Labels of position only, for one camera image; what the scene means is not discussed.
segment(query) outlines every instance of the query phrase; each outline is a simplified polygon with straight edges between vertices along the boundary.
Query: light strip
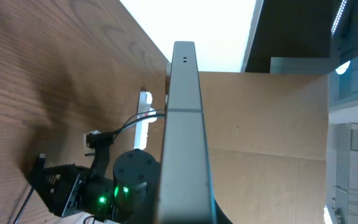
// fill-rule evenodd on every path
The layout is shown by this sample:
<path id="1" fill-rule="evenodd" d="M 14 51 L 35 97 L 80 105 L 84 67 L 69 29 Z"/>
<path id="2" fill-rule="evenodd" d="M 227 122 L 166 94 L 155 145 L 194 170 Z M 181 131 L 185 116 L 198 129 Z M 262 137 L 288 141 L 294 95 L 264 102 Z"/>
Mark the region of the light strip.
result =
<path id="1" fill-rule="evenodd" d="M 343 13 L 343 10 L 345 9 L 346 3 L 347 3 L 347 0 L 342 0 L 341 6 L 338 9 L 338 13 L 336 14 L 333 27 L 331 28 L 331 35 L 332 36 L 335 34 L 336 27 L 338 26 L 339 20 L 342 17 L 342 13 Z"/>

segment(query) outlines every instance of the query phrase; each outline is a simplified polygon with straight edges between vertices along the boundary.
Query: brown cardboard panel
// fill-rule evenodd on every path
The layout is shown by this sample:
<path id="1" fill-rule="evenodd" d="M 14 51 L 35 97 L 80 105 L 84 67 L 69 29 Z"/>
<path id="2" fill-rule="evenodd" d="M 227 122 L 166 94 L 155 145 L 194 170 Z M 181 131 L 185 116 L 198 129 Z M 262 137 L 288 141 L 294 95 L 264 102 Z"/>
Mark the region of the brown cardboard panel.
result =
<path id="1" fill-rule="evenodd" d="M 201 72 L 209 147 L 325 159 L 325 76 Z"/>
<path id="2" fill-rule="evenodd" d="M 323 218 L 324 161 L 213 148 L 209 157 L 216 200 L 233 223 Z"/>

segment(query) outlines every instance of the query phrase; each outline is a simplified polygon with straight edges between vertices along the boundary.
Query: green led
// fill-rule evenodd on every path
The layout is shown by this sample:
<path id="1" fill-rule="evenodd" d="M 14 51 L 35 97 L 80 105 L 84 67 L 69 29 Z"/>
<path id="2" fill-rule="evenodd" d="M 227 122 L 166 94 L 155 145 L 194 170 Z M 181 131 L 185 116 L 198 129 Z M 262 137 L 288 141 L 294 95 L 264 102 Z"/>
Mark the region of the green led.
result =
<path id="1" fill-rule="evenodd" d="M 100 198 L 99 198 L 99 202 L 100 202 L 100 203 L 106 203 L 106 200 L 107 200 L 107 199 L 106 199 L 105 197 L 100 197 Z"/>
<path id="2" fill-rule="evenodd" d="M 116 186 L 116 189 L 114 190 L 114 197 L 117 197 L 118 194 L 118 186 Z"/>

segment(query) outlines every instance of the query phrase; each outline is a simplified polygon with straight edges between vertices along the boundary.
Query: wooden table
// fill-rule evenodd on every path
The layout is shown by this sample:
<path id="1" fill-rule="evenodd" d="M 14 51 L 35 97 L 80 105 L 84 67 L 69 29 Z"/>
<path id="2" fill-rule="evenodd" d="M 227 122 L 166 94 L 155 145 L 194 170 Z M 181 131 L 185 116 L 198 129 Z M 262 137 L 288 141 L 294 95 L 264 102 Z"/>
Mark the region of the wooden table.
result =
<path id="1" fill-rule="evenodd" d="M 0 223 L 19 211 L 37 153 L 46 153 L 48 166 L 90 166 L 83 133 L 120 127 L 141 90 L 163 108 L 166 63 L 118 0 L 0 0 Z M 163 121 L 150 128 L 147 150 L 159 159 Z M 120 134 L 111 160 L 133 139 L 134 130 Z M 83 217 L 60 220 L 33 194 L 20 223 Z"/>

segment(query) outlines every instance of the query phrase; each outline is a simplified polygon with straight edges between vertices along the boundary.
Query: metal frame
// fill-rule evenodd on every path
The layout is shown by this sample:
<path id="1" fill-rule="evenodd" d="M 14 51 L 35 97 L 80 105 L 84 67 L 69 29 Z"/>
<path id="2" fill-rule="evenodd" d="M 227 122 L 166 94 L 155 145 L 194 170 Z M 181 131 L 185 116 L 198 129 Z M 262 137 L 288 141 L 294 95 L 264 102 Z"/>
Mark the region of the metal frame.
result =
<path id="1" fill-rule="evenodd" d="M 216 223 L 194 42 L 175 42 L 165 114 L 156 220 Z"/>

